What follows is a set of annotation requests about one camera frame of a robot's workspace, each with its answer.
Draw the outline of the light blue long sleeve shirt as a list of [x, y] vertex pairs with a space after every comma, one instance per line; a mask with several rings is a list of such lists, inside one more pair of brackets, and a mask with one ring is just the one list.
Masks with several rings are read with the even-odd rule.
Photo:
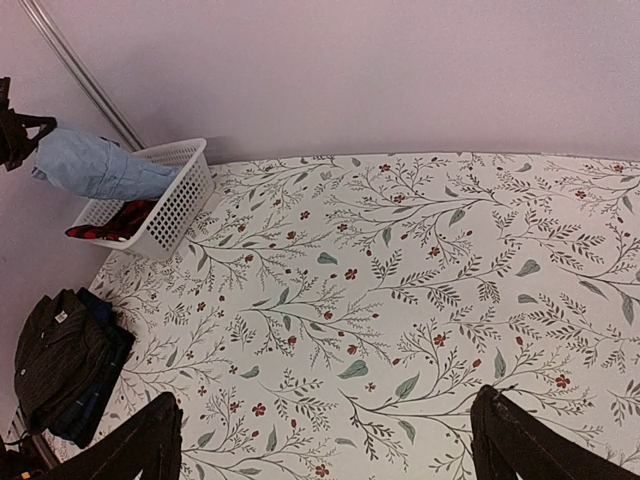
[[75, 196], [130, 202], [160, 198], [181, 170], [135, 157], [101, 137], [57, 128], [40, 141], [31, 175]]

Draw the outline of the dark blue folded shirt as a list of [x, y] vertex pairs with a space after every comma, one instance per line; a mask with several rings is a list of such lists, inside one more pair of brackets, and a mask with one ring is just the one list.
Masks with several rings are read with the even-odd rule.
[[77, 296], [108, 338], [109, 354], [100, 364], [94, 382], [48, 430], [53, 435], [84, 449], [94, 438], [116, 382], [131, 352], [135, 336], [117, 324], [116, 314], [110, 302], [99, 299], [86, 288], [81, 288]]

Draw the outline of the left aluminium frame post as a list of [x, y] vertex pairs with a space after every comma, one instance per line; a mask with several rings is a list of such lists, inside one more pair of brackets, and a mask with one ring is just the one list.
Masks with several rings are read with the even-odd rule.
[[61, 64], [124, 144], [133, 151], [146, 149], [142, 137], [84, 64], [43, 4], [36, 0], [20, 0], [19, 4]]

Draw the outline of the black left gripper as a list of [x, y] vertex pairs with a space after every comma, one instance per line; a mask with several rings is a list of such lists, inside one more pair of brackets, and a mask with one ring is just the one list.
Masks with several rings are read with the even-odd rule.
[[10, 82], [9, 77], [1, 78], [1, 165], [7, 171], [19, 168], [35, 145], [57, 128], [54, 117], [17, 114], [10, 109]]

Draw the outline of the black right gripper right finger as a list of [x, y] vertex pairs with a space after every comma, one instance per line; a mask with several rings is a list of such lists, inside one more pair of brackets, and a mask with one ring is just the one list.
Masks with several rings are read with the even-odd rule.
[[470, 409], [478, 479], [637, 479], [639, 476], [555, 433], [490, 385]]

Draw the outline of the black pinstriped folded shirt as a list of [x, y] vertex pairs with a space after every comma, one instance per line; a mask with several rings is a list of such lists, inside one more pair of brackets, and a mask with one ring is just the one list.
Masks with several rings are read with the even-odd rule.
[[43, 296], [25, 320], [14, 358], [27, 431], [53, 426], [94, 383], [109, 353], [109, 338], [74, 291]]

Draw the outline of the white plastic laundry basket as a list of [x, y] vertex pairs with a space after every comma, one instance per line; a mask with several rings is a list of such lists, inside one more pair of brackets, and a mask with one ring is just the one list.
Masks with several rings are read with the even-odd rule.
[[[197, 214], [214, 193], [215, 182], [204, 154], [206, 146], [205, 139], [197, 138], [135, 152], [135, 157], [165, 166], [180, 166], [182, 170], [165, 193], [159, 199], [152, 200], [156, 201], [155, 207], [129, 240], [72, 239], [154, 260], [171, 257]], [[91, 200], [73, 226], [102, 226], [124, 203], [120, 200]]]

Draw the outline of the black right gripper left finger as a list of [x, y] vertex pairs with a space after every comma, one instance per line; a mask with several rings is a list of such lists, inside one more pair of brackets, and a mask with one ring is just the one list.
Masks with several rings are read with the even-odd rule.
[[177, 479], [183, 412], [163, 392], [91, 448], [46, 472], [45, 479]]

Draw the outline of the red black patterned shirt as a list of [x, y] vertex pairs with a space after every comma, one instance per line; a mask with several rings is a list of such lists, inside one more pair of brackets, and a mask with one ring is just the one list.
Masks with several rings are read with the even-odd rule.
[[152, 200], [126, 202], [104, 225], [73, 226], [65, 231], [70, 238], [124, 242], [137, 233], [156, 205]]

